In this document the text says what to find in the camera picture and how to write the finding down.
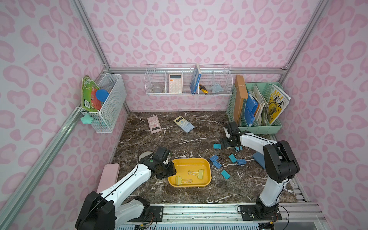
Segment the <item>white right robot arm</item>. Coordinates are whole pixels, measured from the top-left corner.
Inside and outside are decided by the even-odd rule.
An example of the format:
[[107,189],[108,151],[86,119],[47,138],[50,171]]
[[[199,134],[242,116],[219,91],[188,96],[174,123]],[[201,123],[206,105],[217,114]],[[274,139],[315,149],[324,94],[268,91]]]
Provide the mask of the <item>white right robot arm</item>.
[[242,220],[282,220],[279,197],[286,184],[300,171],[289,143],[285,140],[268,140],[248,131],[240,131],[236,122],[228,123],[224,132],[225,136],[220,139],[223,148],[248,147],[264,157],[266,184],[255,204],[239,206]]

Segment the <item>white tape roll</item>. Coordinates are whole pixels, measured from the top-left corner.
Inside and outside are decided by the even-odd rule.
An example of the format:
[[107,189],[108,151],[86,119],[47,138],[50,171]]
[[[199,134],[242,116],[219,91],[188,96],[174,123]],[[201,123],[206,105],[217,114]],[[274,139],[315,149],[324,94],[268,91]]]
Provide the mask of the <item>white tape roll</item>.
[[152,152],[152,151],[146,151],[146,152],[142,153],[142,154],[139,156],[139,161],[140,161],[141,159],[143,159],[143,158],[145,158],[145,157],[147,157],[147,156],[151,155],[151,154],[153,154],[153,152]]

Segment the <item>yellow plastic storage box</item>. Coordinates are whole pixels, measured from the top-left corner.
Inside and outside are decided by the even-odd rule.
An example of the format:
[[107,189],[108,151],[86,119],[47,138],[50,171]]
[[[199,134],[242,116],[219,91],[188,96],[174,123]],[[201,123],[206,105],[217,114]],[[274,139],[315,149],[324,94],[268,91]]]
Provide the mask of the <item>yellow plastic storage box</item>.
[[176,174],[168,178],[173,187],[206,187],[212,176],[210,163],[203,158],[173,160]]

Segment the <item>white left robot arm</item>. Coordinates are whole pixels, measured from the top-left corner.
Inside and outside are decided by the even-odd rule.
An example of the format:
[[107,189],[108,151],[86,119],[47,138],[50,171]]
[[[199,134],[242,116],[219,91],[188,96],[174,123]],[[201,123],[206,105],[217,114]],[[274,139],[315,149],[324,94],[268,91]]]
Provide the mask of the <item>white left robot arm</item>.
[[174,162],[169,162],[171,152],[159,147],[156,152],[145,152],[138,164],[125,177],[100,193],[88,194],[75,223],[77,230],[114,230],[132,219],[148,214],[150,203],[140,196],[123,202],[140,185],[152,177],[165,179],[176,174]]

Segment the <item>yellow binder clip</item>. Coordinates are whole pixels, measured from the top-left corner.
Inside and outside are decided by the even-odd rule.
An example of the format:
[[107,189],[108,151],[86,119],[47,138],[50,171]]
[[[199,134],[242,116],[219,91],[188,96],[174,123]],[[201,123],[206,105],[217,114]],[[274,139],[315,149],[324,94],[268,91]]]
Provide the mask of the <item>yellow binder clip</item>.
[[192,179],[183,179],[181,176],[176,176],[175,182],[178,186],[191,184],[193,182]]
[[204,169],[200,169],[197,172],[188,171],[189,175],[197,176],[198,179],[203,180],[204,177]]

